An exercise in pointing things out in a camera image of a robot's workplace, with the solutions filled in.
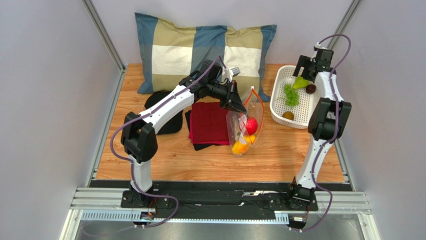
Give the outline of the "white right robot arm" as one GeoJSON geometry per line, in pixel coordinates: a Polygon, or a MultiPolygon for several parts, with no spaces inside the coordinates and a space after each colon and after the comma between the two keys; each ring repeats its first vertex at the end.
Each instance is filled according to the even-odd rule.
{"type": "Polygon", "coordinates": [[[311,135],[309,148],[287,192],[285,204],[293,210],[304,210],[313,203],[321,166],[329,149],[342,136],[352,109],[338,90],[336,71],[331,67],[334,52],[319,45],[313,49],[315,56],[301,55],[293,73],[313,82],[319,95],[307,127],[311,135]]]}

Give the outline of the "clear zip bag orange zipper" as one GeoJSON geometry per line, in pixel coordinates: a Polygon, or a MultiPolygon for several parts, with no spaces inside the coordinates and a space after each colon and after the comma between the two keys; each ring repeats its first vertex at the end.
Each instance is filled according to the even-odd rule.
{"type": "Polygon", "coordinates": [[[244,93],[242,103],[245,114],[229,111],[226,115],[230,150],[235,158],[242,157],[253,148],[264,123],[265,105],[253,86],[244,93]]]}

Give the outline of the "orange yellow mango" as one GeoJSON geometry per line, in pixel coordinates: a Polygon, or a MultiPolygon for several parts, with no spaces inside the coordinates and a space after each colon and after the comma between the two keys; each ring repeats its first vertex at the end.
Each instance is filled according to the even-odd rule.
{"type": "Polygon", "coordinates": [[[231,151],[234,155],[242,155],[244,154],[248,148],[249,148],[250,144],[245,142],[242,143],[239,140],[237,140],[231,147],[231,151]]]}

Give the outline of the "dark purple date fruit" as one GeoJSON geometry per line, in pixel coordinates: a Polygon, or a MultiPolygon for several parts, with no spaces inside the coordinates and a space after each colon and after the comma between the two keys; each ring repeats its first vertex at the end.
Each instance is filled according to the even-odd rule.
{"type": "Polygon", "coordinates": [[[305,87],[305,92],[309,95],[316,92],[317,87],[314,84],[309,84],[305,87]]]}

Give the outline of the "green grape bunch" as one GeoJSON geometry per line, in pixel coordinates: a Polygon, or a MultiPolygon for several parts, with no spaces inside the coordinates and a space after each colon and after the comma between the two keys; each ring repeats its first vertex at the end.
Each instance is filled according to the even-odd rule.
{"type": "Polygon", "coordinates": [[[278,99],[283,101],[286,106],[293,108],[300,104],[300,96],[298,92],[293,89],[291,84],[286,83],[282,88],[282,93],[283,96],[279,97],[278,99]]]}

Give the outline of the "yellow pear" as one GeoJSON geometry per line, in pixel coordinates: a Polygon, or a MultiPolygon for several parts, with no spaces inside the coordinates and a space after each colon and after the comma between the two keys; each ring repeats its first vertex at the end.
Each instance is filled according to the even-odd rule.
{"type": "Polygon", "coordinates": [[[243,137],[243,139],[245,140],[245,142],[247,144],[253,145],[256,141],[256,135],[252,134],[252,135],[245,135],[243,137]]]}

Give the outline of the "green pear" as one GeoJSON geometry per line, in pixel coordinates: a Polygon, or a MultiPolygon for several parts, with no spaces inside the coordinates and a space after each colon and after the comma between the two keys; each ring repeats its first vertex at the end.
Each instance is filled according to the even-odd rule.
{"type": "Polygon", "coordinates": [[[301,76],[295,78],[292,88],[294,90],[306,88],[310,84],[309,80],[304,79],[301,76]]]}

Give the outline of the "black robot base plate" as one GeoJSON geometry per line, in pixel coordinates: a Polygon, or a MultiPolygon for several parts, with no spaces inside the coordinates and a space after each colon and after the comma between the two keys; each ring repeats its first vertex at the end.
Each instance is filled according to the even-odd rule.
{"type": "Polygon", "coordinates": [[[135,210],[136,221],[160,220],[272,220],[275,212],[318,212],[322,191],[309,203],[291,202],[288,182],[154,181],[148,195],[128,180],[94,180],[90,188],[118,189],[118,207],[135,210]]]}

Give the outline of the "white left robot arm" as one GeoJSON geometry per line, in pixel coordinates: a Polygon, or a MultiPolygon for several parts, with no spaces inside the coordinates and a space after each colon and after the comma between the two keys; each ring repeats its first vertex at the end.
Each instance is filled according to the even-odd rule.
{"type": "Polygon", "coordinates": [[[130,162],[131,182],[124,192],[124,202],[147,207],[154,198],[151,159],[158,150],[157,134],[160,129],[185,108],[198,100],[211,97],[219,100],[225,110],[247,112],[233,78],[240,74],[238,67],[225,67],[215,60],[205,60],[201,69],[184,77],[164,99],[154,106],[135,114],[129,112],[121,132],[121,144],[130,162]]]}

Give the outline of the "red apple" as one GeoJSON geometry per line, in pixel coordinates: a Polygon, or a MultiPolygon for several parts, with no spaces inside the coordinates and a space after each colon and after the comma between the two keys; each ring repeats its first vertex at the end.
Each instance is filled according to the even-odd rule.
{"type": "Polygon", "coordinates": [[[239,127],[240,131],[242,131],[243,127],[245,127],[247,134],[253,135],[257,132],[259,125],[258,125],[258,121],[256,120],[255,117],[243,116],[243,118],[239,119],[238,127],[239,127]]]}

